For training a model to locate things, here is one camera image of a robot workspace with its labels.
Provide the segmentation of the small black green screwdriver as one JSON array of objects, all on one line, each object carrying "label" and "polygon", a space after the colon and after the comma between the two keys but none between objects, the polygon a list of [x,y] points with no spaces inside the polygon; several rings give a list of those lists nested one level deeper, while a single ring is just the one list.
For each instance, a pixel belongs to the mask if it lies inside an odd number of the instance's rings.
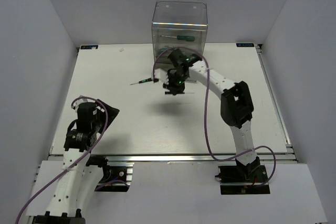
[{"label": "small black green screwdriver", "polygon": [[165,95],[182,95],[182,94],[195,94],[195,92],[180,92],[180,93],[173,93],[171,91],[165,91]]}]

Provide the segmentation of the thin black green screwdriver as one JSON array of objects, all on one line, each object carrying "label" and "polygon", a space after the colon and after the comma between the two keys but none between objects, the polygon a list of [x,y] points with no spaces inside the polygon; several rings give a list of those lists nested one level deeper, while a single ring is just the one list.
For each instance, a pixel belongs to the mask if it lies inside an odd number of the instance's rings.
[{"label": "thin black green screwdriver", "polygon": [[135,83],[132,83],[131,85],[143,84],[143,83],[148,83],[148,82],[153,82],[153,81],[154,81],[153,78],[146,78],[146,79],[143,79],[143,80],[139,80]]}]

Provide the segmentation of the short green handle screwdriver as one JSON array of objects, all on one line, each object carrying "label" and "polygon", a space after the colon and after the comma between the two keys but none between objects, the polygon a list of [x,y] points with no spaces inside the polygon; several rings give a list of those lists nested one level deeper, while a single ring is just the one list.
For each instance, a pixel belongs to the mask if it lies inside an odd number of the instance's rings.
[{"label": "short green handle screwdriver", "polygon": [[188,41],[188,42],[194,42],[195,41],[195,37],[194,36],[184,36],[184,35],[168,36],[168,35],[160,35],[160,37],[174,38],[176,40]]}]

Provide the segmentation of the clear plastic drawer cabinet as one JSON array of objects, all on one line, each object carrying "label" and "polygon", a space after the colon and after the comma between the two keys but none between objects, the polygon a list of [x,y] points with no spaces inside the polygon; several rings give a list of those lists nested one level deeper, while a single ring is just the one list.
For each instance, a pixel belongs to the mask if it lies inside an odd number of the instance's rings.
[{"label": "clear plastic drawer cabinet", "polygon": [[152,18],[152,45],[156,69],[173,68],[168,59],[173,48],[204,52],[208,31],[207,5],[200,1],[159,0]]}]

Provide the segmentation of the long green handle screwdriver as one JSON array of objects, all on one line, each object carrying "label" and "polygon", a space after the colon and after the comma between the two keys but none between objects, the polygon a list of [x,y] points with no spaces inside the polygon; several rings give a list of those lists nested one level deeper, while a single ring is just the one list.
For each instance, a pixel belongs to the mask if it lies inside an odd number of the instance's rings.
[{"label": "long green handle screwdriver", "polygon": [[156,51],[156,53],[157,53],[157,55],[160,55],[161,53],[163,53],[163,52],[165,52],[165,51],[168,51],[168,50],[170,50],[172,47],[168,47],[168,46],[166,46],[166,47],[163,47],[163,48],[160,48],[160,49],[158,49],[157,51]]}]

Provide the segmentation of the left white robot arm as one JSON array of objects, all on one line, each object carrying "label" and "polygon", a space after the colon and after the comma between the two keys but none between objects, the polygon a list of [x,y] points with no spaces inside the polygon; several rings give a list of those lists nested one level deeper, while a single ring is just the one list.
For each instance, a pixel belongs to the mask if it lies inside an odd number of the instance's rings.
[{"label": "left white robot arm", "polygon": [[66,131],[62,175],[43,215],[33,223],[85,223],[84,211],[99,181],[110,178],[111,168],[104,157],[92,157],[94,146],[119,114],[101,100],[87,97],[72,102],[77,118]]}]

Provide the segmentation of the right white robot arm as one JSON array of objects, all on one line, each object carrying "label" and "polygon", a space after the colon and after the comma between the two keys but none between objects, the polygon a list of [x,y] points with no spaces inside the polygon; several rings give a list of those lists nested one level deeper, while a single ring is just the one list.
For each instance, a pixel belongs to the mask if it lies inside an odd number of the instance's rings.
[{"label": "right white robot arm", "polygon": [[191,78],[203,84],[207,93],[213,92],[219,98],[221,118],[230,127],[234,139],[237,175],[245,182],[250,181],[256,175],[260,160],[251,135],[254,105],[248,84],[223,77],[198,53],[187,55],[181,49],[172,48],[168,59],[172,69],[165,74],[155,71],[166,94],[183,94],[185,81]]}]

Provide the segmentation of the blue label left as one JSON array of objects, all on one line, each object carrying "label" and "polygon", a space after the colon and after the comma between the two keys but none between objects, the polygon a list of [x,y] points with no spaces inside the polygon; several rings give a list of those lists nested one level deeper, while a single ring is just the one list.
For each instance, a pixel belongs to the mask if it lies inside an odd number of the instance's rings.
[{"label": "blue label left", "polygon": [[98,45],[81,45],[80,50],[96,50]]}]

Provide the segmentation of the blue label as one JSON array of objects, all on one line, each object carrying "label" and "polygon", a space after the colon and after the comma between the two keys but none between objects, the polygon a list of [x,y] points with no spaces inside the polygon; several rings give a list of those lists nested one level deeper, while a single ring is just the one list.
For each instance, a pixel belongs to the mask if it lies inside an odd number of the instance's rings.
[{"label": "blue label", "polygon": [[253,43],[236,43],[236,46],[245,48],[245,47],[254,47],[255,45]]},{"label": "blue label", "polygon": [[81,45],[80,50],[96,50],[98,45]]}]

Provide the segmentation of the blue label right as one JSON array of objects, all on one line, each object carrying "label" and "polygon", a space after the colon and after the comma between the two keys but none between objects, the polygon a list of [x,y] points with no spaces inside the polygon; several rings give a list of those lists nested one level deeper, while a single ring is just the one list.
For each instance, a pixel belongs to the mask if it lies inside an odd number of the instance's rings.
[{"label": "blue label right", "polygon": [[255,45],[253,43],[236,43],[236,46],[245,48],[245,47],[254,47]]}]

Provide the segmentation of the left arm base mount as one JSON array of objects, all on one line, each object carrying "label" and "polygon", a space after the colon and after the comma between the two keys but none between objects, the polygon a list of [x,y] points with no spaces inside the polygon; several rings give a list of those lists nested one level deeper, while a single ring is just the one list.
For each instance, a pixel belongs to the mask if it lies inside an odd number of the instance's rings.
[{"label": "left arm base mount", "polygon": [[112,163],[102,156],[91,157],[89,161],[92,165],[98,165],[103,171],[103,177],[98,182],[95,191],[126,193],[129,190],[133,174],[131,165]]}]

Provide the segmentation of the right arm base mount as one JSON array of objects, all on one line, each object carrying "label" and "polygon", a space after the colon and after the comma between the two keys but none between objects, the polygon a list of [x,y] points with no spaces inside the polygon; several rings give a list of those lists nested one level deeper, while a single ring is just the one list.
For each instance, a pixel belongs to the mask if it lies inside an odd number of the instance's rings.
[{"label": "right arm base mount", "polygon": [[216,181],[222,195],[269,195],[267,171],[261,165],[248,178],[240,174],[237,166],[219,166]]}]

